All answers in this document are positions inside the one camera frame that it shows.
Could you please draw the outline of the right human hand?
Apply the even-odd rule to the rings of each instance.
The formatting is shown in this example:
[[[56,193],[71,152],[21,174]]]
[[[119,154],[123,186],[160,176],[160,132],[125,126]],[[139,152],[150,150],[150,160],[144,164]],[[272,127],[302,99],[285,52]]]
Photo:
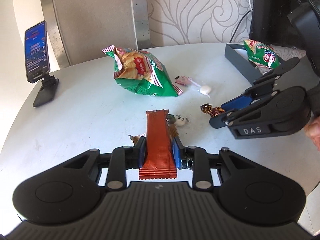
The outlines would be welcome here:
[[[305,127],[306,136],[320,150],[320,117],[313,118]]]

